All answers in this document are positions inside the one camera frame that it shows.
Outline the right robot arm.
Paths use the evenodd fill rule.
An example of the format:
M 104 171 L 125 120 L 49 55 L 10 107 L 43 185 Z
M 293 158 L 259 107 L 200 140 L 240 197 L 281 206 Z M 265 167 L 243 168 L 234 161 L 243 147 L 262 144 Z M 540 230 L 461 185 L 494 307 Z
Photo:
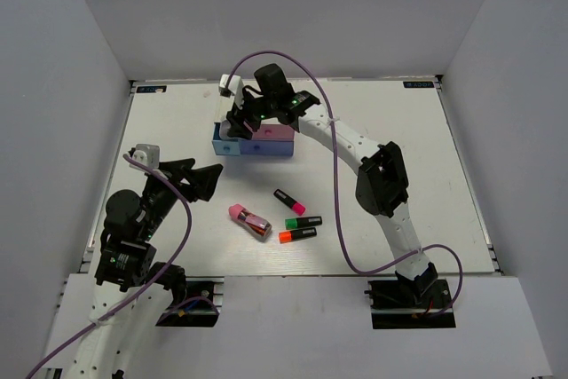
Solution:
M 259 68 L 254 77 L 255 89 L 244 86 L 236 75 L 220 80 L 220 94 L 233 99 L 225 115 L 227 137 L 250 139 L 262 121 L 275 119 L 319 142 L 335 162 L 349 166 L 357 176 L 356 200 L 382 228 L 396 260 L 402 299 L 413 307 L 424 305 L 433 295 L 438 273 L 410 218 L 409 182 L 400 147 L 374 142 L 334 118 L 324 95 L 296 91 L 276 64 Z

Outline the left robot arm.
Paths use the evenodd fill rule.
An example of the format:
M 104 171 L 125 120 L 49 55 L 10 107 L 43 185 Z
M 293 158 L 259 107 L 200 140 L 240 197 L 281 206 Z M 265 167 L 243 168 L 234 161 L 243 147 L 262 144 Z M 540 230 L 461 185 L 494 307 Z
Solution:
M 176 203 L 209 201 L 223 167 L 195 168 L 194 159 L 149 164 L 134 155 L 130 166 L 142 170 L 142 193 L 123 189 L 106 202 L 100 257 L 89 323 L 66 378 L 124 378 L 151 327 L 167 308 L 187 297 L 185 270 L 172 259 L 157 262 L 150 240 Z

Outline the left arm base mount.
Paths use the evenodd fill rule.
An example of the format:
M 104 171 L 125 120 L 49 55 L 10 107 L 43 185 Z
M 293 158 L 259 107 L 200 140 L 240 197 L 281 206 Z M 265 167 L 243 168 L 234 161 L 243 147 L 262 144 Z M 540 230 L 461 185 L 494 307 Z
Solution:
M 156 323 L 163 328 L 213 328 L 224 297 L 225 279 L 187 277 L 185 292 L 177 296 Z

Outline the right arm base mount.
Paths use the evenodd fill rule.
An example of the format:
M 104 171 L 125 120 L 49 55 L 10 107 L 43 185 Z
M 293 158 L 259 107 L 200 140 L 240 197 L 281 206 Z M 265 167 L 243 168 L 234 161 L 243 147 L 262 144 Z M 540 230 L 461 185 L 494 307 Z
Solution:
M 396 280 L 371 280 L 365 291 L 375 330 L 456 328 L 447 280 L 438 279 L 418 302 Z

